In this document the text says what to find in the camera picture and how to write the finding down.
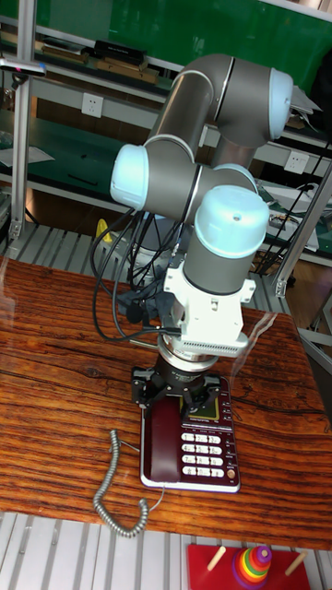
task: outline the light blue joint cap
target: light blue joint cap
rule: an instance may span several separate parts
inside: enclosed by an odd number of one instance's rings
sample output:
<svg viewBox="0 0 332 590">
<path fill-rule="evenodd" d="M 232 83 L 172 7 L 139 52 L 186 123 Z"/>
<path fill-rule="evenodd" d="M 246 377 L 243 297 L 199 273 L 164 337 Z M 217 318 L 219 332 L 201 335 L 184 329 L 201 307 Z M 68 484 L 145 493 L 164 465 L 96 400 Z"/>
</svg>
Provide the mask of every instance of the light blue joint cap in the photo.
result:
<svg viewBox="0 0 332 590">
<path fill-rule="evenodd" d="M 148 153 L 144 146 L 121 147 L 113 168 L 111 196 L 118 203 L 143 209 L 148 194 Z"/>
<path fill-rule="evenodd" d="M 215 186 L 196 211 L 197 238 L 213 254 L 245 258 L 265 238 L 268 206 L 253 191 L 240 186 Z"/>
<path fill-rule="evenodd" d="M 244 166 L 241 166 L 240 164 L 233 164 L 232 162 L 230 162 L 227 164 L 219 164 L 219 166 L 215 166 L 213 170 L 237 170 L 238 172 L 243 174 L 243 176 L 247 177 L 247 179 L 253 185 L 255 192 L 258 193 L 253 174 L 249 172 L 248 169 Z"/>
<path fill-rule="evenodd" d="M 268 122 L 271 139 L 278 139 L 288 121 L 293 81 L 291 76 L 271 68 L 269 81 Z"/>
</svg>

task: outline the robotic arm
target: robotic arm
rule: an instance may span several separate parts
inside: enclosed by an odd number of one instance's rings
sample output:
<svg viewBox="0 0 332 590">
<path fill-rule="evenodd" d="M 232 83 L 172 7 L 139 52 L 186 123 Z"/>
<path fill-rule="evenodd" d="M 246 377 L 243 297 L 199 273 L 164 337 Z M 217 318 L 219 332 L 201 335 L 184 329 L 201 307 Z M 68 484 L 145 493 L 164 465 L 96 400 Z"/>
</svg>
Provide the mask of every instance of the robotic arm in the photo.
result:
<svg viewBox="0 0 332 590">
<path fill-rule="evenodd" d="M 175 296 L 168 321 L 181 335 L 160 336 L 158 378 L 134 374 L 146 407 L 170 390 L 184 397 L 186 413 L 208 404 L 218 394 L 218 385 L 213 395 L 206 383 L 208 369 L 247 345 L 241 303 L 254 293 L 246 276 L 268 222 L 247 166 L 258 147 L 281 135 L 291 93 L 291 77 L 273 68 L 226 55 L 202 57 L 174 80 L 146 144 L 126 145 L 118 154 L 111 180 L 116 201 L 194 223 L 184 262 L 169 268 L 164 282 Z M 195 156 L 212 122 L 220 140 L 209 168 Z M 147 380 L 154 380 L 148 393 Z"/>
</svg>

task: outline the red toy base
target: red toy base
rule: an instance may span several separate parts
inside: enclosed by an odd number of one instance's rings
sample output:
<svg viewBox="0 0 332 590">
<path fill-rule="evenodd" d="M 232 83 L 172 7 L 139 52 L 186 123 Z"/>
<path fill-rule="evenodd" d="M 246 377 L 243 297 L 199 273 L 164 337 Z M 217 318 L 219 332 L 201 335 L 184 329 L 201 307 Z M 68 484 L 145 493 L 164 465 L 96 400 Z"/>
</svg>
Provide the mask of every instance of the red toy base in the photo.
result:
<svg viewBox="0 0 332 590">
<path fill-rule="evenodd" d="M 226 548 L 226 553 L 216 567 L 212 572 L 208 571 L 208 564 L 217 550 L 218 547 L 210 545 L 188 546 L 187 564 L 190 590 L 243 590 L 231 570 L 232 558 L 238 549 Z M 293 551 L 272 551 L 271 567 L 263 590 L 310 590 L 303 563 L 300 563 L 290 576 L 285 575 L 285 570 L 293 563 L 297 555 L 298 553 Z"/>
</svg>

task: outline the green board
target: green board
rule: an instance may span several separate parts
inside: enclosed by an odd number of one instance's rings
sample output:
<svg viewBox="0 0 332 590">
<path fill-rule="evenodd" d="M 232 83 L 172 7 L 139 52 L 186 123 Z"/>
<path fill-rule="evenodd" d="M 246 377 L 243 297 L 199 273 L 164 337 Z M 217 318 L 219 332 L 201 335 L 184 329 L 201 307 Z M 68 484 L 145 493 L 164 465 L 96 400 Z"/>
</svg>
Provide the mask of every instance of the green board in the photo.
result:
<svg viewBox="0 0 332 590">
<path fill-rule="evenodd" d="M 0 13 L 17 18 L 18 0 L 0 0 Z M 306 92 L 332 46 L 332 22 L 259 0 L 39 0 L 37 23 L 180 65 L 234 55 L 289 73 Z"/>
</svg>

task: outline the telephone display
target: telephone display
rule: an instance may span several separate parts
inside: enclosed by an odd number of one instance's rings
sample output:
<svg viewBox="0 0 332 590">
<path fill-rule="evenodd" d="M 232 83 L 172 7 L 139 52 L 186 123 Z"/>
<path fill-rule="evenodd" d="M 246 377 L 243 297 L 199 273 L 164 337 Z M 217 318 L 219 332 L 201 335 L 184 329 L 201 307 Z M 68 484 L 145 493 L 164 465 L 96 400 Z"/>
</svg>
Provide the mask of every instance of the telephone display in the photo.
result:
<svg viewBox="0 0 332 590">
<path fill-rule="evenodd" d="M 141 480 L 149 487 L 236 492 L 240 476 L 230 389 L 181 421 L 182 398 L 167 395 L 141 425 Z"/>
</svg>

